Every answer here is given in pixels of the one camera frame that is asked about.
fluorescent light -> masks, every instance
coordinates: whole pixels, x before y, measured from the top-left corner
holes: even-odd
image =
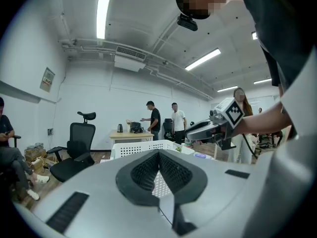
[[[227,91],[227,90],[231,90],[231,89],[235,89],[235,88],[238,88],[238,86],[232,86],[232,87],[220,89],[220,90],[218,90],[217,92],[223,92],[223,91]]]
[[[97,38],[104,39],[106,35],[106,18],[110,0],[98,0],[97,6]]]
[[[187,66],[185,68],[185,70],[191,70],[199,65],[201,65],[203,62],[208,61],[209,59],[218,56],[219,54],[221,54],[219,49],[216,49],[212,52],[210,52],[209,54],[205,55],[204,57],[200,58],[199,60],[197,60],[196,62],[192,63],[191,65]]]
[[[256,40],[256,39],[257,39],[257,33],[256,33],[256,32],[253,32],[253,33],[252,33],[252,38],[253,38],[253,40]]]
[[[272,81],[272,79],[269,78],[269,79],[265,79],[265,80],[255,81],[254,84],[260,84],[260,83],[264,83],[264,82],[268,82],[268,81]]]

white sneaker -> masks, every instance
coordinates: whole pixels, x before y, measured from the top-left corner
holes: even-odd
[[[37,179],[35,180],[36,183],[47,183],[49,181],[50,177],[48,176],[41,176],[37,175]]]
[[[32,197],[36,201],[40,199],[40,196],[38,195],[38,193],[34,192],[31,189],[27,190],[26,193],[28,193],[29,196]]]

hand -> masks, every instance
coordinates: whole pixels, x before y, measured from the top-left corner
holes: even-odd
[[[0,142],[6,142],[8,139],[9,137],[6,134],[0,133]]]

sign on wall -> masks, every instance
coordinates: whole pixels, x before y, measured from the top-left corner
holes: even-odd
[[[54,76],[55,74],[47,67],[44,72],[40,88],[44,91],[50,92]]]

wall outlet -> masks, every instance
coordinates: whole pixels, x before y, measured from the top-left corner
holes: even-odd
[[[51,135],[53,135],[53,134],[54,134],[53,128],[48,129],[48,136],[51,136]]]

